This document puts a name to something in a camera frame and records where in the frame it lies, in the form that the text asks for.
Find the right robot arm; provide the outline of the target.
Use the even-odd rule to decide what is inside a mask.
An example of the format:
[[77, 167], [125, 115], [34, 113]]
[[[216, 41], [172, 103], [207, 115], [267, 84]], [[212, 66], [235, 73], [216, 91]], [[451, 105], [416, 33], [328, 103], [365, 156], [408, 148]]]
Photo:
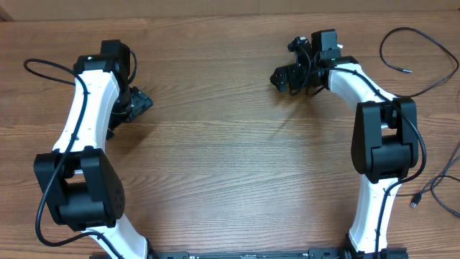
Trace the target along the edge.
[[287, 46], [293, 64], [270, 77], [291, 95], [315, 88], [340, 96], [355, 112], [351, 160], [360, 174], [359, 200], [345, 247], [316, 247], [307, 258], [407, 258], [405, 248], [387, 246], [387, 226], [400, 184], [418, 162], [422, 146], [415, 102], [373, 82], [352, 56], [343, 56], [336, 30], [295, 37]]

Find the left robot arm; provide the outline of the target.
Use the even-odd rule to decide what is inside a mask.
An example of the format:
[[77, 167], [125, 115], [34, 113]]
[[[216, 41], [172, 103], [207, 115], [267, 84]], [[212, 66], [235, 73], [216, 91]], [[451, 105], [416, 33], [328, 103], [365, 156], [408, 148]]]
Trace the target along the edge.
[[105, 154], [106, 141], [153, 101], [132, 86], [137, 58], [120, 40], [104, 40], [96, 55], [81, 55], [72, 68], [73, 102], [52, 151], [36, 156], [34, 173], [42, 190], [35, 232], [49, 247], [92, 237], [105, 258], [156, 258], [150, 241], [124, 213], [121, 179]]

